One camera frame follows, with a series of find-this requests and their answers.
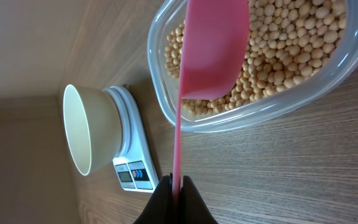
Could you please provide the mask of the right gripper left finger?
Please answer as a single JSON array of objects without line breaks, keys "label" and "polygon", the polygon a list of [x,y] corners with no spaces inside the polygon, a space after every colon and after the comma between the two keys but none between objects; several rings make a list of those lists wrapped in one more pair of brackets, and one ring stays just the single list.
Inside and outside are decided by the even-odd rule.
[{"label": "right gripper left finger", "polygon": [[134,224],[169,224],[172,222],[172,205],[172,176],[165,175]]}]

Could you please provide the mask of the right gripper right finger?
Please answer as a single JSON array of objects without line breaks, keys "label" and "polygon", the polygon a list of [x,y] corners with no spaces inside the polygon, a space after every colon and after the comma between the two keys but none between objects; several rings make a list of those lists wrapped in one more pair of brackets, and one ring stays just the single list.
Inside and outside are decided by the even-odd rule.
[{"label": "right gripper right finger", "polygon": [[180,223],[182,224],[218,224],[190,176],[183,177],[180,192]]}]

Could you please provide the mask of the white digital kitchen scale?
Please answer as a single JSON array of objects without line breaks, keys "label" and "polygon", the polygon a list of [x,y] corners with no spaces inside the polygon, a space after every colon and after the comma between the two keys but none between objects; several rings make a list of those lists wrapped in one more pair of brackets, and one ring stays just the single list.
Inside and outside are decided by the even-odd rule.
[{"label": "white digital kitchen scale", "polygon": [[123,86],[111,86],[104,91],[114,100],[122,124],[122,147],[112,160],[121,187],[126,191],[152,193],[159,179],[135,99]]}]

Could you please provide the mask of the pink plastic measuring scoop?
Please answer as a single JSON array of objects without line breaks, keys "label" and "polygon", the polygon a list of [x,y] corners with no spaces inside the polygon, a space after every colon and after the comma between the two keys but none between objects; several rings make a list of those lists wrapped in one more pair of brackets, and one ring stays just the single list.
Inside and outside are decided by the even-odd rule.
[{"label": "pink plastic measuring scoop", "polygon": [[188,0],[178,100],[215,100],[231,90],[248,37],[246,0]]}]

